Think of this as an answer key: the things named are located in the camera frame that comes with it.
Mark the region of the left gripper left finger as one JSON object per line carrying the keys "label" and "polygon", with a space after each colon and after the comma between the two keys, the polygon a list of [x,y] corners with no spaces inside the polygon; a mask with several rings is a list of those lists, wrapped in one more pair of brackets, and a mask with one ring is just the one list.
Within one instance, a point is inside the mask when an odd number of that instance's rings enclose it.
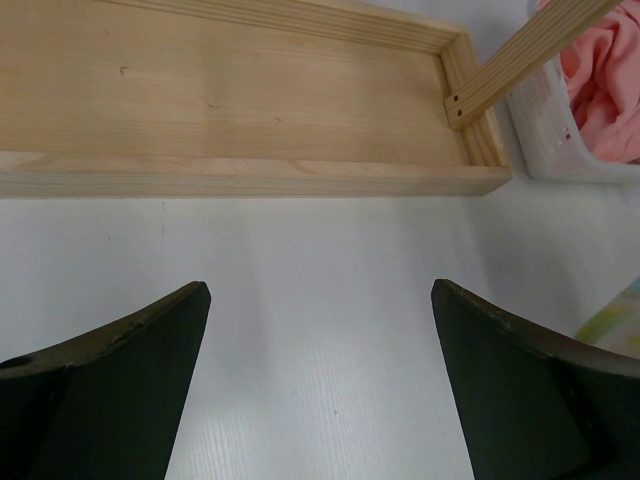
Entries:
{"label": "left gripper left finger", "polygon": [[4,479],[162,479],[211,295],[191,282],[142,310],[1,364]]}

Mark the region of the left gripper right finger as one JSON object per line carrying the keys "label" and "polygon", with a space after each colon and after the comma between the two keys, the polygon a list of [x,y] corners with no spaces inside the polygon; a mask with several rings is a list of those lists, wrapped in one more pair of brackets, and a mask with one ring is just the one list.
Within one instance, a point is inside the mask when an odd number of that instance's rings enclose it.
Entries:
{"label": "left gripper right finger", "polygon": [[636,479],[639,362],[450,280],[433,315],[477,479]]}

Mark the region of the floral pastel skirt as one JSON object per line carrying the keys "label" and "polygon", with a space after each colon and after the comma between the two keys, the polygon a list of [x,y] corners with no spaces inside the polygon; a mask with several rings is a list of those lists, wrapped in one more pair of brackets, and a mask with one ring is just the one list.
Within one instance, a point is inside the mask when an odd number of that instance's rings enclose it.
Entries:
{"label": "floral pastel skirt", "polygon": [[585,322],[575,339],[620,355],[639,358],[639,279]]}

